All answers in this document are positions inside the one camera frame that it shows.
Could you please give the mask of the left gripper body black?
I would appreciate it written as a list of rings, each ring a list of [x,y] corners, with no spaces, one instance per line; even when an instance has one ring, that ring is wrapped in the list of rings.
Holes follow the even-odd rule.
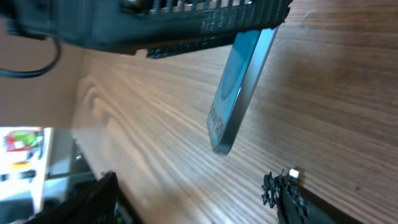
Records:
[[[164,58],[230,45],[241,32],[275,29],[292,0],[1,0],[8,33],[79,47]]]

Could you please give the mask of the Galaxy S25 smartphone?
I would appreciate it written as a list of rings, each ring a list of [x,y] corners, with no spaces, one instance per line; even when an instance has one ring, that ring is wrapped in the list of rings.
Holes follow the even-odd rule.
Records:
[[[233,147],[278,28],[239,33],[232,45],[207,119],[211,148]]]

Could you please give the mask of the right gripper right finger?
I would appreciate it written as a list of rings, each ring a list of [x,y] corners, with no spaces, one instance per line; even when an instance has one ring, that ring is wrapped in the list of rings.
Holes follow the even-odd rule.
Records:
[[[360,224],[361,222],[303,187],[300,170],[264,176],[262,201],[277,209],[283,224]]]

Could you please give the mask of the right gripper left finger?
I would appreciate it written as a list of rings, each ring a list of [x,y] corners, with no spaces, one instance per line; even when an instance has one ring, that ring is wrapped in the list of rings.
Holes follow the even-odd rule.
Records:
[[[40,212],[27,224],[142,223],[121,192],[115,172],[82,190],[55,208]]]

